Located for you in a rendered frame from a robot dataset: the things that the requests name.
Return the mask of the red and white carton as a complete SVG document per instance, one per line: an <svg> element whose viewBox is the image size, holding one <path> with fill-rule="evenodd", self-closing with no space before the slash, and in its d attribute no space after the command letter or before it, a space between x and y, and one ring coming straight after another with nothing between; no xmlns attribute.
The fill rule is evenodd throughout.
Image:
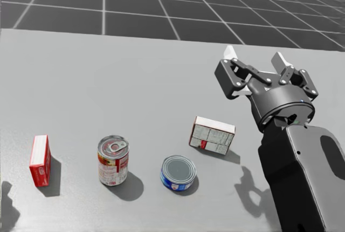
<svg viewBox="0 0 345 232"><path fill-rule="evenodd" d="M189 145L225 156L236 133L231 124L196 116Z"/></svg>

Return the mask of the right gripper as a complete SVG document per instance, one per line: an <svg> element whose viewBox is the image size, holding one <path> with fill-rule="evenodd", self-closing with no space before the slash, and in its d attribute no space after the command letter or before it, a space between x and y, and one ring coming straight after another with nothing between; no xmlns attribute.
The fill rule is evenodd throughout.
<svg viewBox="0 0 345 232"><path fill-rule="evenodd" d="M319 93L308 72L296 69L280 52L273 56L271 63L277 73L259 71L241 62L233 46L227 45L215 76L227 99L248 96L260 132L264 132L273 118L288 125L309 123L315 115L312 101Z"/></svg>

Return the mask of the red and white can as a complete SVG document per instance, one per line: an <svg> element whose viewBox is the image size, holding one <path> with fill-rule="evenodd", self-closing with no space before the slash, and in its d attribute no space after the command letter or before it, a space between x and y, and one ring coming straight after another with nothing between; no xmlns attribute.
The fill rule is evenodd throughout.
<svg viewBox="0 0 345 232"><path fill-rule="evenodd" d="M128 174L129 143L121 136L110 135L98 143L99 180L106 186L123 183Z"/></svg>

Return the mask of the blue flat can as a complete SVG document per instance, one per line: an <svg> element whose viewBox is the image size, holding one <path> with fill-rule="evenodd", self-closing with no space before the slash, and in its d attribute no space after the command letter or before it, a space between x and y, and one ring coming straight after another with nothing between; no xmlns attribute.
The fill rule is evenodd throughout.
<svg viewBox="0 0 345 232"><path fill-rule="evenodd" d="M172 191L186 191L194 183L197 175L195 164L185 156L172 155L164 159L160 178Z"/></svg>

